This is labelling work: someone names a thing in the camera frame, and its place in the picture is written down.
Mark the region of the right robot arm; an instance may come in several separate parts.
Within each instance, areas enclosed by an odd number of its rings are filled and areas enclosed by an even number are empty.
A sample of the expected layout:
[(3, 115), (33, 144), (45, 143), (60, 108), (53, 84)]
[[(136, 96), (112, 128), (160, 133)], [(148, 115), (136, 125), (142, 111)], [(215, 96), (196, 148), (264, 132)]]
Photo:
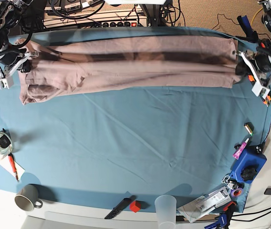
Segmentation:
[(33, 30), (24, 42), (11, 44), (8, 39), (10, 29), (21, 21), (22, 14), (32, 3), (31, 0), (5, 0), (0, 2), (0, 83), (8, 88), (13, 83), (12, 75), (16, 71), (27, 73), (31, 70), (30, 59), (39, 56), (38, 52), (27, 49)]

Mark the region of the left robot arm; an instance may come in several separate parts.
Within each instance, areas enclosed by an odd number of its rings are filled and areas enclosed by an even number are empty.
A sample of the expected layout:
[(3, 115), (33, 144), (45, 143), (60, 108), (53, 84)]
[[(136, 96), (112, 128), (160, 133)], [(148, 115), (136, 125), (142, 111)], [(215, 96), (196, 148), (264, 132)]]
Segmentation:
[[(264, 11), (261, 21), (271, 33), (271, 0), (260, 0), (258, 4), (262, 6)], [(254, 52), (237, 52), (237, 55), (242, 59), (243, 71), (247, 73), (254, 92), (267, 91), (271, 84), (271, 38), (259, 39), (257, 32), (252, 28), (252, 23), (246, 16), (238, 16), (238, 22), (246, 34), (244, 40), (258, 45)]]

